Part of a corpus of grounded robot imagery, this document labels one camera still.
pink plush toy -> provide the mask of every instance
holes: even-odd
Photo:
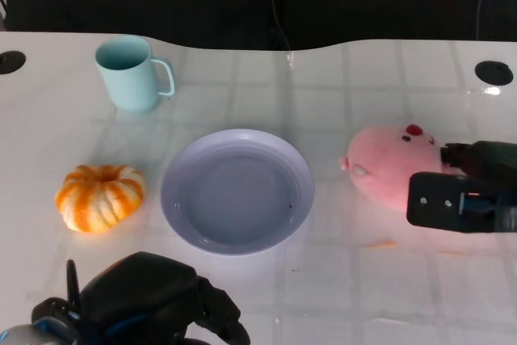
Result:
[[[350,170],[352,182],[366,197],[403,212],[411,175],[445,170],[435,139],[415,124],[365,128],[352,139],[340,165]]]

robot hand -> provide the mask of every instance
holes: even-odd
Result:
[[[249,345],[241,312],[228,295],[180,262],[138,252],[115,263],[79,292],[67,264],[68,300],[50,298],[32,311],[32,325],[0,334],[2,345],[188,345],[195,322],[229,345]]]

table surface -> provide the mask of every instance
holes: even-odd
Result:
[[[65,261],[84,286],[138,250],[192,265],[243,312],[253,344],[515,344],[517,236],[415,228],[369,203],[337,159],[370,124],[416,123],[446,141],[517,141],[516,81],[487,94],[473,69],[517,69],[517,44],[368,40],[294,52],[183,48],[149,40],[174,66],[177,93],[148,116],[110,103],[93,61],[106,35],[0,33],[0,52],[27,54],[0,76],[0,326],[65,296]],[[277,134],[316,182],[308,220],[263,253],[220,257],[174,235],[159,204],[171,159],[224,128]],[[81,163],[129,164],[149,195],[102,235],[76,234],[53,197]],[[383,242],[397,246],[372,247]],[[189,334],[222,342],[207,331]]]

orange pumpkin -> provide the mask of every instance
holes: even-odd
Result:
[[[134,213],[144,196],[144,177],[130,166],[80,165],[65,177],[56,206],[70,229],[104,232]]]

